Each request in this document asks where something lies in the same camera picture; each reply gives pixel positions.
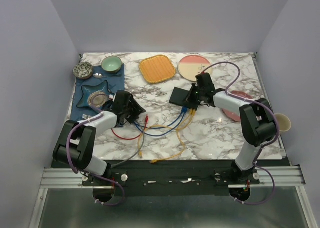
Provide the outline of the pink and cream plate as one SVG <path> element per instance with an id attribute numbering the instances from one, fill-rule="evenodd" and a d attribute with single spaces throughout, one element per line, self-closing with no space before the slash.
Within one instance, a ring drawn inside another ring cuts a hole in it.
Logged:
<path id="1" fill-rule="evenodd" d="M 191 82 L 196 82 L 196 76 L 201 74 L 211 63 L 203 56 L 188 55 L 182 58 L 178 63 L 180 75 Z"/>

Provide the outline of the silver fork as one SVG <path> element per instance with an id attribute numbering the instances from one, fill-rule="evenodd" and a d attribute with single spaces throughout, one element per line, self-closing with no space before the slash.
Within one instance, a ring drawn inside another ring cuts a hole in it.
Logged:
<path id="1" fill-rule="evenodd" d="M 90 119 L 91 117 L 92 117 L 91 115 L 87 115 L 87 114 L 83 114 L 83 115 L 82 115 L 82 118 L 83 118 L 84 120 Z"/>

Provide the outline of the blue star-shaped dish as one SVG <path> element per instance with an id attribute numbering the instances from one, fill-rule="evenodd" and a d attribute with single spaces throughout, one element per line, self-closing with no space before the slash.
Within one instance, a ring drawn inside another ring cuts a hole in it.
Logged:
<path id="1" fill-rule="evenodd" d="M 91 94 L 96 92 L 103 92 L 107 95 L 112 95 L 115 94 L 117 90 L 118 89 L 116 88 L 116 85 L 110 85 L 107 80 L 101 81 L 97 85 L 83 84 L 80 86 L 80 88 L 78 88 L 78 91 L 75 93 L 73 106 L 78 109 L 97 108 L 88 105 L 88 97 Z"/>

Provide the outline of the orange woven square tray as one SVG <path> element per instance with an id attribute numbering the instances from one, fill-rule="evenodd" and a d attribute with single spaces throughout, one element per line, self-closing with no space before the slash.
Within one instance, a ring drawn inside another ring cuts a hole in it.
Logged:
<path id="1" fill-rule="evenodd" d="M 165 55 L 155 55 L 143 59 L 139 63 L 139 70 L 149 84 L 158 84 L 173 78 L 176 68 L 171 60 Z"/>

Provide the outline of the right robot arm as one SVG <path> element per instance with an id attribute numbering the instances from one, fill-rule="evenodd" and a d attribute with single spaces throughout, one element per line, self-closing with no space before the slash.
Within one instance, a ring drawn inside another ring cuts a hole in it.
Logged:
<path id="1" fill-rule="evenodd" d="M 248 178 L 264 147 L 277 141 L 279 124 L 270 103 L 265 98 L 251 100 L 215 88 L 208 73 L 196 76 L 196 84 L 190 90 L 175 87 L 170 96 L 171 104 L 197 110 L 200 105 L 224 109 L 240 116 L 244 144 L 235 159 L 236 168 L 230 171 L 230 179 L 241 184 Z"/>

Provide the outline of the patterned small bowl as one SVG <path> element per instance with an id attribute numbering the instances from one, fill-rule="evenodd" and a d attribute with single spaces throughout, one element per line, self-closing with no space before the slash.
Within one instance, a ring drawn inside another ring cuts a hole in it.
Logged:
<path id="1" fill-rule="evenodd" d="M 72 69 L 73 75 L 80 80 L 89 79 L 93 75 L 93 72 L 94 68 L 88 62 L 81 62 Z"/>

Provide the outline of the blue cloth placemat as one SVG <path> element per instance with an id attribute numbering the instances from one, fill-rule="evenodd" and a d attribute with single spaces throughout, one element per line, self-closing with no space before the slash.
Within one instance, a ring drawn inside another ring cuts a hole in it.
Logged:
<path id="1" fill-rule="evenodd" d="M 92 108 L 76 108 L 74 107 L 73 103 L 76 97 L 76 92 L 78 91 L 78 88 L 82 85 L 97 85 L 102 81 L 108 81 L 109 85 L 116 85 L 117 91 L 121 90 L 123 91 L 125 89 L 125 65 L 122 64 L 121 69 L 117 73 L 109 73 L 102 69 L 102 66 L 94 66 L 93 67 L 93 73 L 94 74 L 103 74 L 104 76 L 110 76 L 110 75 L 121 75 L 121 77 L 108 77 L 108 78 L 94 78 L 91 76 L 88 79 L 76 79 L 75 82 L 75 92 L 73 95 L 72 105 L 71 105 L 71 113 L 70 113 L 70 120 L 72 121 L 81 121 L 83 120 L 82 115 L 86 114 L 89 116 L 95 116 L 97 115 L 97 112 L 93 110 Z"/>

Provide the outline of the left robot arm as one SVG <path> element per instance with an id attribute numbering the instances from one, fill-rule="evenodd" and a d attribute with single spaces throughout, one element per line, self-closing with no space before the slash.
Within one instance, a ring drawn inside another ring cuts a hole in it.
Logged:
<path id="1" fill-rule="evenodd" d="M 93 155 L 96 136 L 122 126 L 125 121 L 134 123 L 146 110 L 124 90 L 114 95 L 95 94 L 93 98 L 96 97 L 111 101 L 110 109 L 101 110 L 90 105 L 96 115 L 81 121 L 66 121 L 52 156 L 54 161 L 69 165 L 76 174 L 79 171 L 93 174 L 93 179 L 104 186 L 110 182 L 112 165 Z"/>

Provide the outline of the cream ceramic mug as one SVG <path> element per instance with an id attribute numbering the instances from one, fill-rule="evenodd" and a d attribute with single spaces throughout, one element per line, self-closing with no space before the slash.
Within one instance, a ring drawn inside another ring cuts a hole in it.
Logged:
<path id="1" fill-rule="evenodd" d="M 280 133 L 288 132 L 292 128 L 292 122 L 285 114 L 275 113 L 274 116 L 278 122 Z"/>

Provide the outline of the black network switch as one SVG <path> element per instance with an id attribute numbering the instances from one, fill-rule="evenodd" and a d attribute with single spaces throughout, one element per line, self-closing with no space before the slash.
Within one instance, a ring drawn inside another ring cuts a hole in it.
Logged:
<path id="1" fill-rule="evenodd" d="M 178 87 L 173 89 L 169 103 L 193 110 L 197 110 L 199 107 L 199 102 L 195 91 L 188 91 Z"/>

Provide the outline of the aluminium rail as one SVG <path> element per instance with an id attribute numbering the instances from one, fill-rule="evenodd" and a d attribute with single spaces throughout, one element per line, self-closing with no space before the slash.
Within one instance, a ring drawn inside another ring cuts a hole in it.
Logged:
<path id="1" fill-rule="evenodd" d="M 275 182 L 276 187 L 300 187 L 306 185 L 303 172 L 299 166 L 282 166 L 282 167 L 264 167 L 268 170 Z M 259 184 L 250 184 L 251 187 L 272 187 L 271 177 L 266 171 L 258 169 Z M 90 181 L 81 173 L 75 174 L 71 169 L 66 168 L 46 168 L 43 171 L 40 189 L 111 189 L 112 185 L 99 185 Z M 156 181 L 147 180 L 142 185 L 158 184 Z M 196 179 L 183 179 L 178 181 L 183 185 L 200 185 L 200 181 Z"/>

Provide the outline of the small round saucer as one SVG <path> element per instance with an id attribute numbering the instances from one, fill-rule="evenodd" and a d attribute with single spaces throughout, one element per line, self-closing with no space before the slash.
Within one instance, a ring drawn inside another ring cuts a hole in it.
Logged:
<path id="1" fill-rule="evenodd" d="M 91 107 L 101 108 L 109 100 L 109 95 L 104 92 L 95 92 L 88 97 L 87 103 Z"/>

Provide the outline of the green ceramic bowl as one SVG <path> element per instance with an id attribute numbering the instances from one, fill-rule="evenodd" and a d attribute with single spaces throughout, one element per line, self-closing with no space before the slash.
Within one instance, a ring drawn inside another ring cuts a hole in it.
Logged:
<path id="1" fill-rule="evenodd" d="M 117 56 L 106 57 L 101 62 L 101 67 L 107 73 L 117 73 L 122 67 L 122 60 Z"/>

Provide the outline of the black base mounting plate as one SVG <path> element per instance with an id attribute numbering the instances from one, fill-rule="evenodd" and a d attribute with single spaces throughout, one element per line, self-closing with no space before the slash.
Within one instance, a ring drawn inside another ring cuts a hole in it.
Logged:
<path id="1" fill-rule="evenodd" d="M 258 185 L 255 168 L 240 171 L 232 160 L 127 161 L 109 172 L 126 197 L 228 196 L 229 186 Z"/>

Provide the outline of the pink dotted plate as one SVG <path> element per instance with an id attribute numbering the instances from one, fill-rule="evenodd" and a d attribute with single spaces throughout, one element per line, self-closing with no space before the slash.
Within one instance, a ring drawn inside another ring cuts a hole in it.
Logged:
<path id="1" fill-rule="evenodd" d="M 246 98 L 246 99 L 250 99 L 252 100 L 253 97 L 243 91 L 237 91 L 237 90 L 233 90 L 231 92 L 233 95 L 236 95 L 236 96 L 239 96 L 239 97 L 242 97 L 242 98 Z M 241 117 L 239 115 L 237 115 L 236 113 L 234 112 L 231 112 L 229 110 L 226 110 L 226 109 L 222 109 L 222 112 L 231 120 L 233 120 L 234 122 L 240 122 L 241 121 Z"/>

